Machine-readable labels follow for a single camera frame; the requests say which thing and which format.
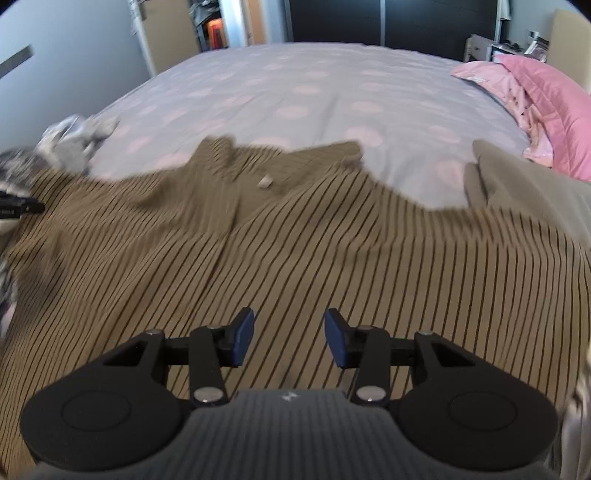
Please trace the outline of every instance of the door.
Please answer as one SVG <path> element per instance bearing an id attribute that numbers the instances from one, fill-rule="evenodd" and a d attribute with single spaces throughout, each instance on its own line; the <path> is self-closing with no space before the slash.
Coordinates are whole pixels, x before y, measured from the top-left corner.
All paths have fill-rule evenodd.
<path id="1" fill-rule="evenodd" d="M 152 76 L 200 52 L 188 0 L 129 0 Z"/>

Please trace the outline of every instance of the headboard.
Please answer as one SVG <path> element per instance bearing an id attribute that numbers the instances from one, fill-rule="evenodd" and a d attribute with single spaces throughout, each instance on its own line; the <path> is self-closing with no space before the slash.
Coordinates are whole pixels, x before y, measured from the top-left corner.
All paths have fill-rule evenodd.
<path id="1" fill-rule="evenodd" d="M 548 64 L 591 93 L 591 22 L 566 10 L 554 13 Z"/>

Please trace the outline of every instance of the metal screw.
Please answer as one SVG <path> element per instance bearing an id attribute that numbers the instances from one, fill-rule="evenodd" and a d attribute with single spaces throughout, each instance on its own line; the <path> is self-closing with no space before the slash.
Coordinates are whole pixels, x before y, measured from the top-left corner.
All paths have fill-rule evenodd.
<path id="1" fill-rule="evenodd" d="M 222 399 L 223 391 L 216 387 L 202 387 L 193 392 L 193 397 L 201 403 L 214 403 Z"/>
<path id="2" fill-rule="evenodd" d="M 367 403 L 373 403 L 383 400 L 386 397 L 386 391 L 376 385 L 367 385 L 357 390 L 357 396 Z"/>

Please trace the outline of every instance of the logo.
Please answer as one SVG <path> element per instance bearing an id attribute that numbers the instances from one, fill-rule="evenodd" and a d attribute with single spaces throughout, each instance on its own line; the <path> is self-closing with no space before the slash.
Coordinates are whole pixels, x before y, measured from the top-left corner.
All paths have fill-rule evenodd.
<path id="1" fill-rule="evenodd" d="M 281 396 L 281 398 L 283 398 L 283 400 L 285 400 L 285 401 L 292 402 L 292 401 L 300 398 L 300 396 L 297 393 L 288 392 L 286 394 L 283 394 Z"/>

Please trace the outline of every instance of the circular pad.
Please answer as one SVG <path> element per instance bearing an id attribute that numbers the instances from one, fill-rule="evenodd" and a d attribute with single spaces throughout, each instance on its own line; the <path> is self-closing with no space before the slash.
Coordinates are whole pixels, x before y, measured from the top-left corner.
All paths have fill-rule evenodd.
<path id="1" fill-rule="evenodd" d="M 557 417 L 541 393 L 500 370 L 443 368 L 401 399 L 397 423 L 432 458 L 503 472 L 541 460 Z"/>
<path id="2" fill-rule="evenodd" d="M 33 457 L 65 470 L 107 471 L 168 445 L 182 427 L 180 402 L 134 370 L 81 369 L 33 396 L 21 415 Z"/>

